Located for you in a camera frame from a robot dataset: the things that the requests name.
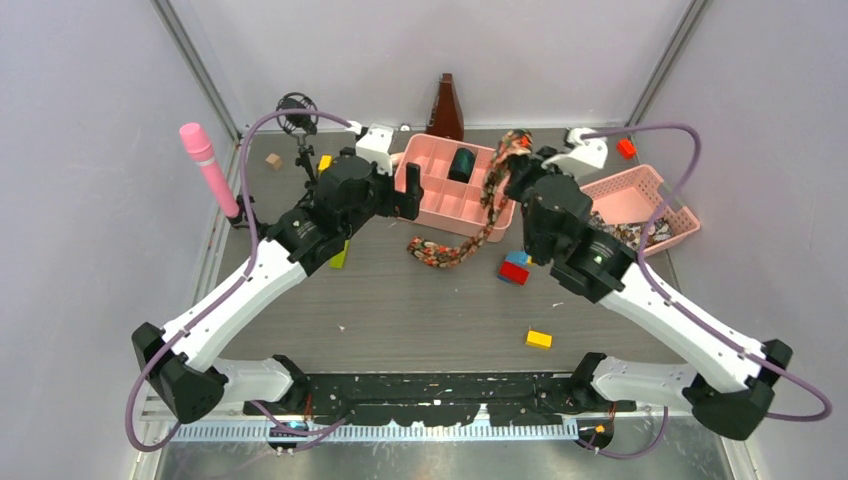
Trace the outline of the floral patterned necktie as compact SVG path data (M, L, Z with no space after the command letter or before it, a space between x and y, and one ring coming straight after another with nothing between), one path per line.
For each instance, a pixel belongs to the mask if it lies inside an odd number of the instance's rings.
M416 236L408 244L407 251L433 268L455 267L473 256L488 241L509 200L505 196L497 199L498 188L512 173L508 158L530 154L532 143L533 135L527 129L510 130L499 141L489 160L481 189L480 202L485 213L485 223L474 235L457 247L448 247Z

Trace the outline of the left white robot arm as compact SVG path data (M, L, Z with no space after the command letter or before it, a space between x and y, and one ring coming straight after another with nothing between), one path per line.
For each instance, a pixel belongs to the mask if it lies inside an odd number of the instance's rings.
M221 403L261 401L284 414L308 395L306 375L286 356L262 361L221 358L223 349L271 302L305 281L343 250L374 216L417 218L421 169L407 164L396 190L392 174L342 155L319 176L311 199L270 225L245 264L206 298L159 328L132 335L139 365L176 420L187 425Z

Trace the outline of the patterned ties in basket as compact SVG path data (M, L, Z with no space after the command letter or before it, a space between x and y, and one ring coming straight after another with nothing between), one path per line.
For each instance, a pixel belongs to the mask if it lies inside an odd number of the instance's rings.
M649 255L652 248L674 237L671 224L664 218L659 218L653 223L608 223L598 211L593 211L590 214L589 224L596 230L614 236L634 251L644 246L645 255Z

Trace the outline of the dark green rolled tie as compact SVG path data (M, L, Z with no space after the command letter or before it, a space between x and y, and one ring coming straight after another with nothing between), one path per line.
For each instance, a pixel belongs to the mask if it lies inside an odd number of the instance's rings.
M474 151L465 147L458 148L449 166L448 179L468 183L472 177L475 161L476 155Z

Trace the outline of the yellow cube block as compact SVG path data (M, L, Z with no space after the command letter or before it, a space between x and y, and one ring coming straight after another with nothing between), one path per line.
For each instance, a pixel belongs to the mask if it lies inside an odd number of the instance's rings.
M320 162L317 167L317 173L322 174L326 169L328 169L333 162L332 155L323 155L320 159Z

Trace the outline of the lime green building plate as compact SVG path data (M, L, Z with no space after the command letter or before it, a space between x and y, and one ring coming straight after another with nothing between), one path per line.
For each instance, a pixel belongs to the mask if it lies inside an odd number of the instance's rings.
M342 247L342 250L334 255L330 261L329 266L333 269L343 269L346 264L347 255L349 252L350 241L346 240Z

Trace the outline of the brown wooden metronome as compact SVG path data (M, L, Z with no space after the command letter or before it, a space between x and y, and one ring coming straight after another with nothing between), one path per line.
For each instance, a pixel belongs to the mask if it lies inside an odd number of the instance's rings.
M457 141L464 140L463 113L451 73L443 73L439 79L425 133Z

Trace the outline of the blue toy brick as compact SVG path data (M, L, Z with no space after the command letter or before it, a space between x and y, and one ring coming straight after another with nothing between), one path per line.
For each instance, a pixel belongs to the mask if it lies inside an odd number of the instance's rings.
M532 264L532 257L524 251L516 250L510 251L506 255L505 261L517 266L527 267Z

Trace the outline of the red toy brick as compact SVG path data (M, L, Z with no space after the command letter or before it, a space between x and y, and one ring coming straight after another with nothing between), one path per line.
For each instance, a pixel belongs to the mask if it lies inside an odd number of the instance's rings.
M503 261L497 273L497 277L509 284L524 286L529 278L530 272L525 265Z

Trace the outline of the black microphone with tripod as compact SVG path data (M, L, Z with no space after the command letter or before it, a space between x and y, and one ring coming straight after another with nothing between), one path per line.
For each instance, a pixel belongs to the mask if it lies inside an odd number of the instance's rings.
M316 110L314 101L300 92L289 92L277 103L276 110ZM317 183L317 176L313 165L315 155L314 146L307 143L310 136L317 134L318 117L310 114L287 114L276 119L281 130L297 140L298 158L295 164L301 167L308 176L305 184L306 189L312 192Z

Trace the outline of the red block far corner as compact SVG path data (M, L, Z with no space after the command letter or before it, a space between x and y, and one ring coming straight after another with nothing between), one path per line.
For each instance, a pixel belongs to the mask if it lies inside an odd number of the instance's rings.
M632 159L637 154L635 145L627 138L620 139L616 144L616 149L624 159Z

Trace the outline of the wooden cube block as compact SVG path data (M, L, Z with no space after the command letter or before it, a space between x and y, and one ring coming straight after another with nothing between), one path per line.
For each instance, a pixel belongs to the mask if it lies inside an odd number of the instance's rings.
M283 159L277 154L269 154L265 162L274 171L280 170L284 164Z

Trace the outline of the pink perforated basket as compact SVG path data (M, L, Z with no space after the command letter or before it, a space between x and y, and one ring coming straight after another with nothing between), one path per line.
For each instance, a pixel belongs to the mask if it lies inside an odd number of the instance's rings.
M591 182L580 189L593 200L593 209L606 223L644 223L670 193L664 179L649 165L639 165ZM695 214L685 206L670 203L662 218L670 225L672 236L646 248L651 256L667 250L701 229Z

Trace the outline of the yellow block near front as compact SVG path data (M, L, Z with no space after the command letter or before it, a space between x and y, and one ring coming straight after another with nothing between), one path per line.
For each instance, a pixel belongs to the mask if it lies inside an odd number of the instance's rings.
M533 348L547 350L552 347L553 337L547 333L529 330L525 337L525 344Z

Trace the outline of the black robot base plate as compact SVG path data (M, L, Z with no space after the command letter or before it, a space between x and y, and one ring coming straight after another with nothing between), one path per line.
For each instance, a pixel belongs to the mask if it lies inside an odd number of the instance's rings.
M457 430L484 413L490 427L507 431L554 428L568 416L611 416L636 407L632 400L604 400L587 383L550 372L310 374L284 399L247 402L243 412L301 415L320 425L342 421L374 431L391 425Z

